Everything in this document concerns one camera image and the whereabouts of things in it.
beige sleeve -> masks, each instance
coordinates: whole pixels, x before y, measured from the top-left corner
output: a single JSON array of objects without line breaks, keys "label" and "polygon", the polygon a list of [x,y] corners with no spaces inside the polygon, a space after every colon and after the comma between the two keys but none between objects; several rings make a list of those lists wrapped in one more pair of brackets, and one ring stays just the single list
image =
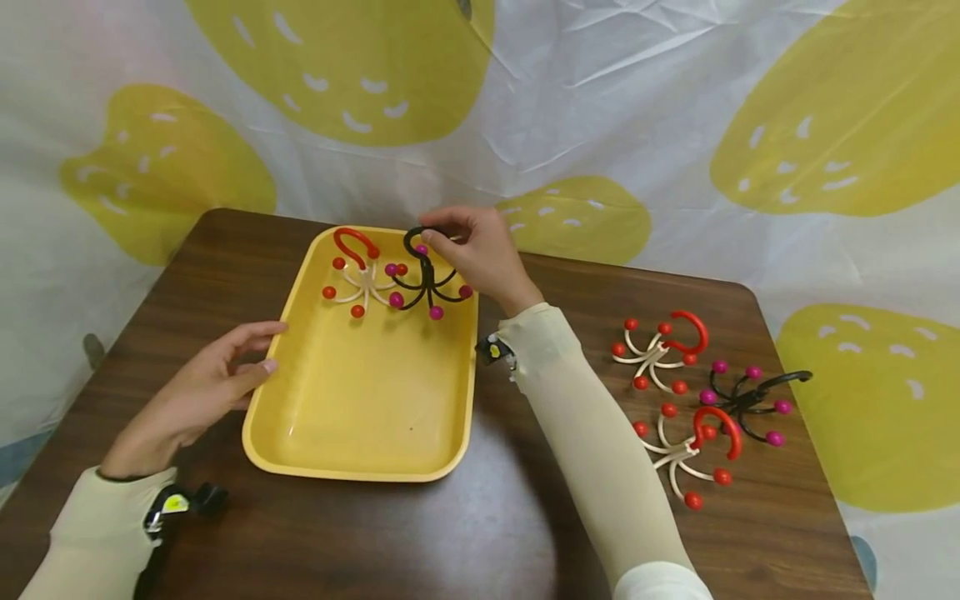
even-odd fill
[{"label": "beige sleeve", "polygon": [[50,549],[20,600],[131,600],[154,544],[143,520],[163,487],[168,468],[139,481],[113,483],[96,468],[84,471],[50,531]]},{"label": "beige sleeve", "polygon": [[611,589],[633,567],[670,562],[691,571],[663,485],[616,401],[558,308],[546,303],[500,324],[527,396]]}]

yellow lemon print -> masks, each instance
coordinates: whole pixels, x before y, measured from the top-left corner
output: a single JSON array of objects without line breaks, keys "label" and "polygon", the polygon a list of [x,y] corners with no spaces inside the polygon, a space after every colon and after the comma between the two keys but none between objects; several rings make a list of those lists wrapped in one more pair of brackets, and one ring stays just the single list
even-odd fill
[{"label": "yellow lemon print", "polygon": [[487,73],[494,0],[186,0],[233,71],[308,130],[359,146],[443,137]]},{"label": "yellow lemon print", "polygon": [[837,498],[883,513],[960,502],[960,329],[851,304],[794,313],[777,350]]},{"label": "yellow lemon print", "polygon": [[604,177],[560,180],[496,206],[525,252],[622,265],[650,237],[650,213]]},{"label": "yellow lemon print", "polygon": [[270,172],[222,117],[175,89],[110,98],[104,143],[60,167],[63,189],[133,258],[165,265],[210,208],[273,212]]},{"label": "yellow lemon print", "polygon": [[772,214],[895,212],[960,180],[960,2],[851,0],[747,98],[710,177]]}]

right hand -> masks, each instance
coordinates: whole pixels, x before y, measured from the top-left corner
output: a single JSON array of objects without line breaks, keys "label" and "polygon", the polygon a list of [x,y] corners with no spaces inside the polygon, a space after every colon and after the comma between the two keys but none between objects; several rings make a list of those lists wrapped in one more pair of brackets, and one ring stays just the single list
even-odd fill
[{"label": "right hand", "polygon": [[496,300],[515,317],[543,302],[543,295],[528,277],[507,223],[495,208],[447,206],[420,216],[424,227],[440,228],[451,236],[428,229],[420,236],[467,284]]}]

plastic hook toy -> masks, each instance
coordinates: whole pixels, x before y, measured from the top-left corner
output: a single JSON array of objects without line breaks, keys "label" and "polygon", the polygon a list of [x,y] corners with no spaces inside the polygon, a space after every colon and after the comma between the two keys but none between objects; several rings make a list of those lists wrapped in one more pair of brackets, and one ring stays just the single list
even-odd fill
[{"label": "plastic hook toy", "polygon": [[426,296],[427,305],[430,307],[430,318],[434,321],[439,321],[444,317],[444,309],[438,304],[434,303],[434,296],[448,302],[462,302],[473,296],[473,290],[468,285],[460,286],[460,290],[458,291],[459,298],[452,298],[440,291],[440,288],[449,283],[453,276],[457,275],[457,272],[456,270],[451,269],[448,276],[444,277],[444,279],[441,281],[437,281],[436,271],[434,270],[433,262],[430,260],[429,249],[425,244],[418,244],[416,247],[413,246],[414,237],[420,235],[427,229],[433,228],[412,228],[407,231],[406,235],[403,236],[403,248],[405,248],[411,256],[416,258],[420,264],[419,284],[412,285],[399,279],[399,277],[407,274],[406,265],[402,263],[396,265],[394,263],[390,263],[386,266],[387,275],[393,278],[396,285],[405,290],[417,292],[417,295],[409,302],[404,300],[403,295],[399,292],[393,292],[390,295],[390,305],[399,310],[410,310],[416,306],[424,296]]},{"label": "plastic hook toy", "polygon": [[700,449],[703,447],[704,442],[715,440],[717,437],[716,427],[705,424],[705,417],[714,416],[720,419],[727,430],[731,432],[730,451],[727,452],[727,460],[734,461],[738,456],[740,456],[740,450],[742,449],[740,434],[733,426],[733,421],[730,419],[730,416],[728,416],[727,413],[712,406],[704,406],[697,410],[697,412],[693,415],[694,434],[679,444],[672,444],[666,438],[666,434],[663,431],[663,423],[666,419],[673,419],[676,416],[676,406],[670,403],[666,403],[661,406],[660,418],[657,421],[657,434],[660,437],[661,445],[653,445],[643,439],[643,436],[647,435],[648,431],[647,424],[645,422],[636,421],[634,423],[634,431],[640,438],[640,443],[643,444],[643,447],[655,454],[664,455],[654,463],[654,468],[660,469],[662,467],[667,467],[669,469],[668,474],[670,479],[670,489],[673,491],[674,495],[682,500],[687,508],[694,511],[699,511],[704,507],[703,497],[696,492],[681,492],[680,486],[677,484],[677,468],[680,468],[686,474],[696,477],[697,479],[713,481],[721,486],[730,485],[733,483],[733,477],[725,468],[715,468],[712,475],[707,475],[706,473],[691,467],[686,463],[686,461],[700,454]]},{"label": "plastic hook toy", "polygon": [[[640,350],[634,345],[633,340],[630,338],[630,332],[639,327],[639,321],[636,319],[627,319],[623,323],[623,339],[625,344],[623,342],[617,342],[611,348],[613,360],[616,362],[625,365],[635,365],[637,363],[640,364],[640,367],[636,370],[636,373],[634,373],[634,387],[639,390],[646,390],[647,387],[649,387],[650,381],[644,375],[644,372],[648,372],[650,374],[650,379],[653,379],[654,384],[656,384],[661,390],[667,392],[668,394],[686,394],[688,387],[686,383],[681,380],[674,381],[673,385],[669,388],[663,385],[663,382],[660,381],[660,378],[657,376],[657,367],[661,369],[678,369],[680,367],[688,367],[697,362],[697,354],[700,354],[707,349],[707,344],[709,343],[707,328],[696,315],[685,310],[675,310],[674,312],[670,313],[670,318],[686,319],[693,324],[693,326],[697,329],[697,334],[700,337],[700,340],[697,342],[696,346],[691,348],[684,346],[675,340],[662,339],[673,333],[673,325],[664,322],[658,325],[657,335],[650,340],[650,344],[647,345],[647,349]],[[661,362],[661,359],[673,348],[683,353],[684,356],[682,360],[673,363]]]},{"label": "plastic hook toy", "polygon": [[[364,245],[367,250],[367,258],[370,260],[369,265],[360,254],[348,248],[347,244],[344,243],[344,236],[357,239]],[[389,290],[396,284],[390,282],[385,285],[377,285],[376,283],[376,259],[380,257],[380,249],[375,246],[366,235],[351,228],[337,228],[334,230],[333,243],[337,245],[340,252],[345,254],[356,265],[357,278],[354,279],[350,276],[347,261],[342,256],[337,256],[333,259],[333,268],[343,275],[347,283],[356,288],[356,292],[347,298],[337,298],[337,288],[328,285],[323,289],[324,298],[343,304],[353,302],[362,296],[363,303],[354,304],[350,308],[350,315],[352,315],[354,319],[362,319],[363,316],[367,314],[370,296],[373,296],[384,305],[390,306],[390,301],[380,296],[380,292]]]},{"label": "plastic hook toy", "polygon": [[[793,407],[787,400],[777,400],[771,407],[757,408],[757,405],[766,398],[772,388],[787,383],[788,381],[808,381],[813,377],[813,373],[810,371],[789,372],[773,377],[772,379],[767,379],[752,390],[745,392],[743,391],[743,385],[747,383],[747,381],[757,380],[763,376],[760,367],[747,367],[743,376],[733,384],[730,392],[725,394],[717,387],[716,376],[718,374],[724,374],[728,369],[729,366],[726,362],[722,360],[713,361],[713,364],[710,366],[710,389],[703,390],[700,393],[700,403],[704,406],[715,406],[717,409],[724,411],[736,419],[736,423],[740,426],[740,429],[758,442],[765,442],[777,447],[782,446],[785,439],[781,432],[770,430],[766,435],[759,436],[750,428],[745,419],[747,415],[769,415],[771,413],[788,415],[793,410]],[[730,431],[730,429],[731,427],[727,426],[724,433]]]}]

red ball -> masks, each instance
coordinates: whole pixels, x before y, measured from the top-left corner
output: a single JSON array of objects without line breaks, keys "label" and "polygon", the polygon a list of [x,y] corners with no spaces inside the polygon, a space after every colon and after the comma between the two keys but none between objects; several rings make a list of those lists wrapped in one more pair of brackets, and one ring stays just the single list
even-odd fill
[{"label": "red ball", "polygon": [[704,499],[696,492],[687,492],[684,496],[684,504],[691,511],[699,511],[704,508]]},{"label": "red ball", "polygon": [[718,467],[713,470],[713,481],[721,486],[728,486],[733,483],[733,476],[725,468]]}]

